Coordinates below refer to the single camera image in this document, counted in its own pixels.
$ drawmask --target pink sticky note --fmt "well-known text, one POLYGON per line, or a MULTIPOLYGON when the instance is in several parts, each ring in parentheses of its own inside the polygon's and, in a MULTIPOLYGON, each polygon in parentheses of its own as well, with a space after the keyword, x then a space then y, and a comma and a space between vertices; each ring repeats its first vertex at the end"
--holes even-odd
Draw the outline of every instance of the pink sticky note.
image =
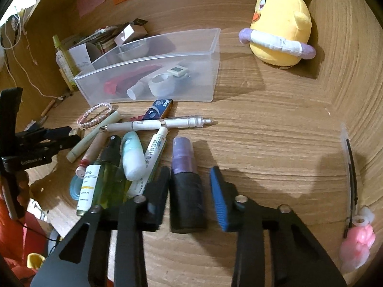
POLYGON ((77 0, 77 9, 79 11, 80 17, 90 13, 97 6, 104 2, 105 0, 77 0))

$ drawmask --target green bottle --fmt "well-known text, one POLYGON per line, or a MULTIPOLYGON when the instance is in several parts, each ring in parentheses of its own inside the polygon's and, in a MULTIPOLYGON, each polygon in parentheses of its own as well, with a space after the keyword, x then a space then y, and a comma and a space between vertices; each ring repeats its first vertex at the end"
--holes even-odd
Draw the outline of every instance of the green bottle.
POLYGON ((77 216, 83 216, 93 205, 108 207, 109 196, 114 194, 114 181, 121 159, 120 145, 121 138, 111 136, 100 158, 87 167, 77 204, 77 216))
POLYGON ((122 159, 118 170, 116 171, 116 176, 114 182, 110 185, 110 190, 107 195, 107 206, 119 206, 126 201, 125 195, 129 189, 131 181, 127 180, 124 173, 124 168, 122 166, 122 159))

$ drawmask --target metal screw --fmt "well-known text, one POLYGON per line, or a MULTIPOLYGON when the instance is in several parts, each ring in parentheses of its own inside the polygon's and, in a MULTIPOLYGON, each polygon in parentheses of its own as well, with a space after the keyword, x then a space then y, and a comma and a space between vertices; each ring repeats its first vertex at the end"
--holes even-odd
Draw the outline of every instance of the metal screw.
POLYGON ((236 202, 237 203, 246 203, 248 201, 248 198, 244 195, 237 195, 236 196, 236 202))
POLYGON ((94 205, 91 209, 90 209, 90 212, 92 214, 95 214, 95 213, 98 213, 100 210, 101 210, 101 206, 100 205, 94 205))
POLYGON ((137 204, 143 203, 146 201, 146 197, 144 195, 136 195, 133 201, 137 204))
POLYGON ((284 214, 288 214, 291 211, 291 207, 289 205, 280 205, 278 209, 284 214))

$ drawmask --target black clamp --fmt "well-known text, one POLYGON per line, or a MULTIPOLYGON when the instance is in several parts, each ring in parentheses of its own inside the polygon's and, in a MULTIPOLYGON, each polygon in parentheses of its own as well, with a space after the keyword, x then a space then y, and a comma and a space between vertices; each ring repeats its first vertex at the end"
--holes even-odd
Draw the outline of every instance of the black clamp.
POLYGON ((143 195, 118 207, 92 207, 49 255, 31 287, 106 286, 112 230, 117 230, 114 286, 147 287, 142 232, 160 227, 169 180, 169 168, 162 167, 143 195))
POLYGON ((218 167, 210 172, 218 222, 238 232, 231 286, 264 287, 264 230, 269 230, 275 287, 346 287, 325 249, 288 205, 272 209, 239 195, 218 167))
POLYGON ((12 219, 22 218, 25 209, 17 201, 19 188, 15 173, 48 164, 60 150, 73 148, 80 136, 69 136, 69 126, 46 129, 32 125, 27 131, 15 133, 22 88, 11 88, 0 93, 0 174, 3 194, 12 219))

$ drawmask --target blue foam pad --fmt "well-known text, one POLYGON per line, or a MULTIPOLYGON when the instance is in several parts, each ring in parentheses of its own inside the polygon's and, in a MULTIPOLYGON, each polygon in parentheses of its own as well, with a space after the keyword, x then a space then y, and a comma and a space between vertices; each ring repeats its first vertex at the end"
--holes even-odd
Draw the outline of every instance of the blue foam pad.
POLYGON ((222 231, 226 232, 229 228, 229 220, 227 218, 227 206, 222 195, 221 186, 215 174, 214 168, 210 169, 211 193, 214 200, 214 206, 217 214, 217 220, 222 231))

